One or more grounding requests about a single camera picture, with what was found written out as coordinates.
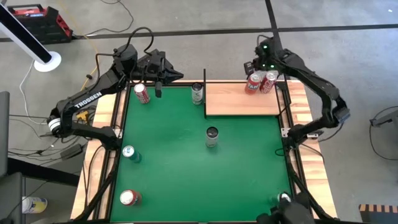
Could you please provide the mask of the tall white can green print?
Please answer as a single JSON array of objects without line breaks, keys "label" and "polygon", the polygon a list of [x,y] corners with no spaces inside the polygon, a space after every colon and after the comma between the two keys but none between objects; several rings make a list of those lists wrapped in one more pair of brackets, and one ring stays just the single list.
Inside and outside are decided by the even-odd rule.
[{"label": "tall white can green print", "polygon": [[193,83],[192,87],[192,102],[194,105],[200,105],[203,100],[203,85],[199,82]]}]

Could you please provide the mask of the red black tool case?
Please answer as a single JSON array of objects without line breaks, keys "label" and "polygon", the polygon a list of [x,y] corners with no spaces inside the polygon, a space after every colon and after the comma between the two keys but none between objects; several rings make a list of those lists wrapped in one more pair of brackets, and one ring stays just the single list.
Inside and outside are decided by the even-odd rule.
[{"label": "red black tool case", "polygon": [[41,4],[8,6],[8,11],[43,45],[69,43],[73,31],[59,11]]}]

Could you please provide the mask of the white yellow wipes canister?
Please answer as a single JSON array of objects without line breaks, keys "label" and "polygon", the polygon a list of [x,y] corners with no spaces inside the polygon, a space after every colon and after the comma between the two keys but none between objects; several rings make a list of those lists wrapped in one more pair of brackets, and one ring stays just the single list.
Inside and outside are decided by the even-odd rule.
[{"label": "white yellow wipes canister", "polygon": [[33,214],[42,213],[48,205],[46,198],[40,197],[22,197],[22,213]]}]

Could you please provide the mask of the orange Fanta can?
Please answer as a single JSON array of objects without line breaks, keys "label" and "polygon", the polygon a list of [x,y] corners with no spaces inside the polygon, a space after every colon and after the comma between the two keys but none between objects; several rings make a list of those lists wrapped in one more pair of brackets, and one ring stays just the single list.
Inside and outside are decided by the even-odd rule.
[{"label": "orange Fanta can", "polygon": [[245,93],[248,95],[253,95],[256,93],[257,89],[259,88],[259,85],[261,84],[261,76],[253,73],[250,76],[248,76],[246,86],[245,86]]}]

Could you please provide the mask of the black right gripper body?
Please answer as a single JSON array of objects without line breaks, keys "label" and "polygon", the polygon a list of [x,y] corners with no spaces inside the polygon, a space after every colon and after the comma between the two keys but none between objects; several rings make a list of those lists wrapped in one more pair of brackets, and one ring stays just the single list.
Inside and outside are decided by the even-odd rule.
[{"label": "black right gripper body", "polygon": [[257,45],[255,48],[256,58],[253,60],[253,67],[255,71],[269,71],[277,70],[281,71],[282,67],[278,62],[275,41],[273,37],[265,37],[264,40],[260,41],[257,38]]}]

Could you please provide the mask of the red can silver lid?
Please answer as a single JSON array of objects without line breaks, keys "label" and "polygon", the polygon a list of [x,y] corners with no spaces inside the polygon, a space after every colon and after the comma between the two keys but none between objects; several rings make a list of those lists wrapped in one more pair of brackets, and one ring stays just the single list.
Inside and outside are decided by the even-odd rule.
[{"label": "red can silver lid", "polygon": [[136,205],[141,202],[142,195],[135,190],[124,190],[120,194],[120,202],[125,206]]}]

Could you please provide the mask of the white stand round base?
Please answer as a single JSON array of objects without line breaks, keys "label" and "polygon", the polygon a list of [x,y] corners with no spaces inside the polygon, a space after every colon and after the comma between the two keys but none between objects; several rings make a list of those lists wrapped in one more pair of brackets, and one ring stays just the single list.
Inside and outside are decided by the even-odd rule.
[{"label": "white stand round base", "polygon": [[48,51],[1,3],[0,30],[32,57],[37,71],[49,72],[61,64],[61,55]]}]

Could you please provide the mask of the tall Celsius can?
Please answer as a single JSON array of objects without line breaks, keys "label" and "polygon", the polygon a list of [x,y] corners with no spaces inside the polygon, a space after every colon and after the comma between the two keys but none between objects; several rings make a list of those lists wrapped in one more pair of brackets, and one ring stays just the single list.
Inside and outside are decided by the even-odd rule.
[{"label": "tall Celsius can", "polygon": [[218,140],[218,129],[214,126],[209,127],[206,130],[206,146],[207,147],[215,147]]}]

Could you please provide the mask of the red Coca-Cola can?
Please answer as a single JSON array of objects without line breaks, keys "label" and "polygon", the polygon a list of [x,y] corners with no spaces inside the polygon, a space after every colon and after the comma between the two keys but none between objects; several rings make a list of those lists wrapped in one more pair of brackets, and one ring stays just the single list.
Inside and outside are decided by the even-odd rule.
[{"label": "red Coca-Cola can", "polygon": [[139,83],[134,85],[134,93],[142,104],[150,102],[150,96],[144,84]]}]

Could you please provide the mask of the black power adapter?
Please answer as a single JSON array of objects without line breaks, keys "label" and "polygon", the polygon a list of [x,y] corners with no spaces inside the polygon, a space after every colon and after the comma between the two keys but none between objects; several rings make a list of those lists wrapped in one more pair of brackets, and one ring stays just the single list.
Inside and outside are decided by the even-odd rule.
[{"label": "black power adapter", "polygon": [[74,156],[79,155],[80,153],[82,153],[83,149],[82,149],[82,145],[81,144],[76,144],[74,146],[72,146],[71,148],[62,151],[60,153],[60,158],[61,160],[67,160],[69,158],[72,158]]}]

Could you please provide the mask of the Star Wars Coca-Cola can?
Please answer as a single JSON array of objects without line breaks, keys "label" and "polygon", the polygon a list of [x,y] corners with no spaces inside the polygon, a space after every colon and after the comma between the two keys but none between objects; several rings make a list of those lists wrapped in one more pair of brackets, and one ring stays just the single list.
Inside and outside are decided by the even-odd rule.
[{"label": "Star Wars Coca-Cola can", "polygon": [[261,93],[270,92],[271,88],[274,86],[277,80],[278,74],[279,74],[278,71],[275,70],[270,70],[265,73],[261,81],[261,85],[259,87]]}]

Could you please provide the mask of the black orange striped block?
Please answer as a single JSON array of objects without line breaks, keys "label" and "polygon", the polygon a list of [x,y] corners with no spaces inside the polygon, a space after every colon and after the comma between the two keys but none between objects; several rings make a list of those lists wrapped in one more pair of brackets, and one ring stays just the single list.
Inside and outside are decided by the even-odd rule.
[{"label": "black orange striped block", "polygon": [[398,224],[398,206],[360,204],[359,212],[364,223]]}]

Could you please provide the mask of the green table mat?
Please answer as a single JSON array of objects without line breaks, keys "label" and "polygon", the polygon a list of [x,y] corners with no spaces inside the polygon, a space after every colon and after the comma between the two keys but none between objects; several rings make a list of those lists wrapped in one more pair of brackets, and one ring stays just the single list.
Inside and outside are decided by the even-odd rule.
[{"label": "green table mat", "polygon": [[[219,135],[206,146],[206,130]],[[164,88],[142,104],[129,97],[123,145],[140,152],[140,163],[120,158],[112,222],[253,221],[289,192],[274,116],[205,116],[189,88]],[[120,202],[124,190],[142,195]]]}]

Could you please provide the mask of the blue silver Red Bull can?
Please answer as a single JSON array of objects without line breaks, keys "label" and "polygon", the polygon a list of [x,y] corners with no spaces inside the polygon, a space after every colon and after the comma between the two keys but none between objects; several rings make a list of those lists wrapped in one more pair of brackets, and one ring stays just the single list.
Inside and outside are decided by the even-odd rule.
[{"label": "blue silver Red Bull can", "polygon": [[281,192],[277,195],[277,201],[280,205],[287,205],[292,202],[292,199],[287,192]]},{"label": "blue silver Red Bull can", "polygon": [[125,158],[135,163],[140,163],[142,156],[133,146],[127,145],[123,148],[122,154]]}]

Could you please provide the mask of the dark grey panel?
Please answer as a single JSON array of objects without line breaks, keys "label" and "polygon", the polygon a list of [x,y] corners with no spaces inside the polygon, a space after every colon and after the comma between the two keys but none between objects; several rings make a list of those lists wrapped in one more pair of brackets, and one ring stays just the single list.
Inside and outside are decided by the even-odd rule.
[{"label": "dark grey panel", "polygon": [[0,177],[3,177],[7,174],[7,151],[9,143],[9,101],[9,92],[0,92]]}]

